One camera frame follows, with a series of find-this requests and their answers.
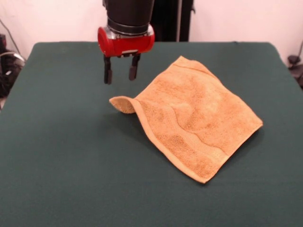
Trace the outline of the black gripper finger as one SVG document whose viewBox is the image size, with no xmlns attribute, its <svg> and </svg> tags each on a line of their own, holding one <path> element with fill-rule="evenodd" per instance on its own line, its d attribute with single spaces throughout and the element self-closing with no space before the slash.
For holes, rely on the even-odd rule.
<svg viewBox="0 0 303 227">
<path fill-rule="evenodd" d="M 129 69 L 129 80 L 133 81 L 136 79 L 137 76 L 137 68 L 138 68 L 138 63 L 141 58 L 141 54 L 134 54 L 132 58 L 132 64 Z"/>
<path fill-rule="evenodd" d="M 112 83 L 111 60 L 106 55 L 104 55 L 104 83 L 108 85 Z"/>
</svg>

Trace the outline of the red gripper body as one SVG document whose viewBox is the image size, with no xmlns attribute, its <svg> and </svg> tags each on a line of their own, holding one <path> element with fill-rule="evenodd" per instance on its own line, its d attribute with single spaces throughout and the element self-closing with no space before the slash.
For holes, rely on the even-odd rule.
<svg viewBox="0 0 303 227">
<path fill-rule="evenodd" d="M 106 57 L 119 57 L 125 54 L 149 52 L 155 41 L 151 25 L 143 35 L 128 36 L 115 33 L 109 27 L 98 29 L 98 45 Z"/>
</svg>

